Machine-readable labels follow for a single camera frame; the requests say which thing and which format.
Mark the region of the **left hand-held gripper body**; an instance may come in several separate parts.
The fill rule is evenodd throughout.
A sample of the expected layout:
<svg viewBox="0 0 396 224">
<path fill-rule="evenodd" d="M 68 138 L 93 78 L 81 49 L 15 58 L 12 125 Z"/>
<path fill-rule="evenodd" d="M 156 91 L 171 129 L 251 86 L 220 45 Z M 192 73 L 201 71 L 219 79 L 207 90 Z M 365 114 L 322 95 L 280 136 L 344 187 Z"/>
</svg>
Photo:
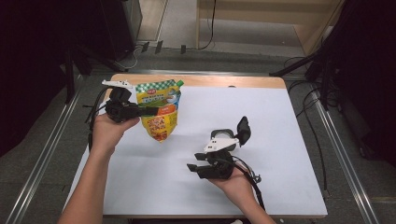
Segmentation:
<svg viewBox="0 0 396 224">
<path fill-rule="evenodd" d="M 106 102 L 106 113 L 115 122 L 124 122 L 140 116 L 139 107 L 129 101 L 133 85 L 127 80 L 103 80 L 103 85 L 112 89 L 109 100 Z"/>
</svg>

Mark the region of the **long metal floor rail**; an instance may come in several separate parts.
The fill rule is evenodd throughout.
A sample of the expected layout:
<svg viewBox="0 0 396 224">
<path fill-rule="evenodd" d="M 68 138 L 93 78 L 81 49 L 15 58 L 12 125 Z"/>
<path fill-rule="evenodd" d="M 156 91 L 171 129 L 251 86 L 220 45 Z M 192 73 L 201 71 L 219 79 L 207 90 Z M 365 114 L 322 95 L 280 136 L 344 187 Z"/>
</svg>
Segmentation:
<svg viewBox="0 0 396 224">
<path fill-rule="evenodd" d="M 44 176 L 44 173 L 47 170 L 52 155 L 64 133 L 64 129 L 70 120 L 72 113 L 74 112 L 83 84 L 83 75 L 78 75 L 76 78 L 76 93 L 71 98 L 71 101 L 63 107 L 62 113 L 57 119 L 46 142 L 46 145 L 44 145 L 35 163 L 35 166 L 28 176 L 28 179 L 23 185 L 17 201 L 8 215 L 5 224 L 21 224 L 26 210 L 35 196 L 37 188 Z"/>
<path fill-rule="evenodd" d="M 361 183 L 361 180 L 359 179 L 347 154 L 347 150 L 341 140 L 341 137 L 334 126 L 330 112 L 326 111 L 321 103 L 316 103 L 316 108 L 324 128 L 326 129 L 327 135 L 331 140 L 332 147 L 346 177 L 346 181 L 352 192 L 353 198 L 361 212 L 361 217 L 364 223 L 380 224 L 366 190 L 363 187 L 363 184 Z"/>
</svg>

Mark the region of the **short metal floor rail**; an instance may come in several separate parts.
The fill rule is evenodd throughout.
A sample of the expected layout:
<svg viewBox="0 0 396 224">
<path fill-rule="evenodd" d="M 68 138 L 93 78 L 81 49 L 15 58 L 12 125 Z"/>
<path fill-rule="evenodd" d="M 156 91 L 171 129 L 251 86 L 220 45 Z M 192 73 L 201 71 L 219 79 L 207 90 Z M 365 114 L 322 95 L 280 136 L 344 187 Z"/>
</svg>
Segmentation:
<svg viewBox="0 0 396 224">
<path fill-rule="evenodd" d="M 224 72 L 224 71 L 184 71 L 184 70 L 129 70 L 130 74 L 145 75 L 192 75 L 192 76 L 232 76 L 232 77 L 269 77 L 269 73 Z"/>
</svg>

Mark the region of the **light wooden shelf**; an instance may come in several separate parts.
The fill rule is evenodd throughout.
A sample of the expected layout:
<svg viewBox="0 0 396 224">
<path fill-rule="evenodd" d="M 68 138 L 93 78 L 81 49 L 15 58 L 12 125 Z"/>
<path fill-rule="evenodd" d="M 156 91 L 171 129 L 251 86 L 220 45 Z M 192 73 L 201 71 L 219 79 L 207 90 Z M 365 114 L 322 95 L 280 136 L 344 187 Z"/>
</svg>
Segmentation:
<svg viewBox="0 0 396 224">
<path fill-rule="evenodd" d="M 329 26 L 337 23 L 346 0 L 196 0 L 196 38 L 200 19 L 292 24 L 304 54 L 317 50 Z"/>
</svg>

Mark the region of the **yellow green spout pouch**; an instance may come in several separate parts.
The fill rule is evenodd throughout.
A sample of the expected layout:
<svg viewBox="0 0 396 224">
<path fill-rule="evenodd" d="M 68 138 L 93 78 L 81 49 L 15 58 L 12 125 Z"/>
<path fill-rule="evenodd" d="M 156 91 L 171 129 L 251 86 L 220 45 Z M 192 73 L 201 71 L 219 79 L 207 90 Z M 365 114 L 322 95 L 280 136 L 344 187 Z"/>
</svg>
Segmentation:
<svg viewBox="0 0 396 224">
<path fill-rule="evenodd" d="M 153 115 L 144 115 L 141 120 L 148 134 L 158 142 L 168 138 L 177 126 L 180 88 L 183 85 L 182 80 L 168 79 L 135 87 L 138 105 L 157 109 Z"/>
</svg>

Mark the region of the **black metal stand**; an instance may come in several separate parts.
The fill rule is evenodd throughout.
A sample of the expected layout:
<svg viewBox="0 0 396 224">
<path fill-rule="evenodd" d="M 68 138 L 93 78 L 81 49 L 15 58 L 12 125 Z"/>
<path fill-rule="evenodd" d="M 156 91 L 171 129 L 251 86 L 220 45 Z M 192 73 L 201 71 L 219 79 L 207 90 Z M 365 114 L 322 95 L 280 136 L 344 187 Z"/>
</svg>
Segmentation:
<svg viewBox="0 0 396 224">
<path fill-rule="evenodd" d="M 64 53 L 65 59 L 65 75 L 66 75 L 66 88 L 67 88 L 67 95 L 65 102 L 69 104 L 76 93 L 75 88 L 75 76 L 74 76 L 74 65 L 77 67 L 78 71 L 82 75 L 90 75 L 92 68 L 90 63 L 88 62 L 89 58 L 93 58 L 99 63 L 105 65 L 106 67 L 110 68 L 115 72 L 122 72 L 122 69 L 106 59 L 105 57 L 99 55 L 98 53 L 94 52 L 93 50 L 81 46 L 81 45 L 69 45 Z"/>
<path fill-rule="evenodd" d="M 318 78 L 319 74 L 322 74 L 321 89 L 320 89 L 320 102 L 325 109 L 328 109 L 328 90 L 330 85 L 330 76 L 332 71 L 332 60 L 331 54 L 324 48 L 321 47 L 314 53 L 302 58 L 301 60 L 289 65 L 277 72 L 270 73 L 270 77 L 283 77 L 286 74 L 294 71 L 297 68 L 302 67 L 311 63 L 307 71 L 305 72 L 305 79 L 308 82 L 313 82 Z"/>
</svg>

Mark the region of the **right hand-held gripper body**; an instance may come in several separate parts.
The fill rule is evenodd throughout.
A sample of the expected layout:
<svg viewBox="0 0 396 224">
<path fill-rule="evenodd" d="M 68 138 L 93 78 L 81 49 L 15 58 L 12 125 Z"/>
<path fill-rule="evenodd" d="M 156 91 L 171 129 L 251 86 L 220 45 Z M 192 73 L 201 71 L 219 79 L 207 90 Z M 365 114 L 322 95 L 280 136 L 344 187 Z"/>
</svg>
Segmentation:
<svg viewBox="0 0 396 224">
<path fill-rule="evenodd" d="M 200 178 L 228 179 L 233 172 L 233 157 L 231 151 L 203 152 L 206 154 L 208 165 L 197 172 Z"/>
</svg>

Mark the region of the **person's right hand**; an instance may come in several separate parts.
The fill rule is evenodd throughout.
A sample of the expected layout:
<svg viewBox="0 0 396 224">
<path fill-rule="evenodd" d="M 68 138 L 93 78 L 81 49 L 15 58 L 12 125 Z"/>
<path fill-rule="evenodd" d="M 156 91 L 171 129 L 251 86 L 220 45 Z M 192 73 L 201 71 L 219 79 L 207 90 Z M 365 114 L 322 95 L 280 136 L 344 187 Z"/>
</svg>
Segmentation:
<svg viewBox="0 0 396 224">
<path fill-rule="evenodd" d="M 241 210 L 256 203 L 252 187 L 241 173 L 234 173 L 229 179 L 210 179 L 210 182 L 221 189 L 226 197 Z"/>
</svg>

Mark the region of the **person's left hand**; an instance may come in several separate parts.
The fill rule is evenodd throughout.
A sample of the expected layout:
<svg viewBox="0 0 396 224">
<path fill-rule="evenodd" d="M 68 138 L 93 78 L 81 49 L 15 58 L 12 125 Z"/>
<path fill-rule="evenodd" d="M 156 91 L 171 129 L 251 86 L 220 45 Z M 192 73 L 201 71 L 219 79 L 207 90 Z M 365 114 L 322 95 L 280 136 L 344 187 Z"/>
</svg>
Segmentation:
<svg viewBox="0 0 396 224">
<path fill-rule="evenodd" d="M 124 133 L 139 121 L 140 118 L 135 118 L 117 123 L 107 114 L 97 116 L 93 125 L 91 153 L 95 156 L 110 157 Z"/>
</svg>

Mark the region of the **black cabinet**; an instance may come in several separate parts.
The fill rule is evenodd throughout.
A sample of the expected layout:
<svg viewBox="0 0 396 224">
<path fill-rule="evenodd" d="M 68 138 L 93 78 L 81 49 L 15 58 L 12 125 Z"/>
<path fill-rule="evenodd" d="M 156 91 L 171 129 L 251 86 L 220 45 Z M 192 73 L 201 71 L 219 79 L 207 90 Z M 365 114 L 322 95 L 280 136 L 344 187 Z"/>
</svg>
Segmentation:
<svg viewBox="0 0 396 224">
<path fill-rule="evenodd" d="M 111 60 L 121 60 L 135 49 L 143 19 L 139 0 L 99 0 L 106 33 L 109 37 Z"/>
</svg>

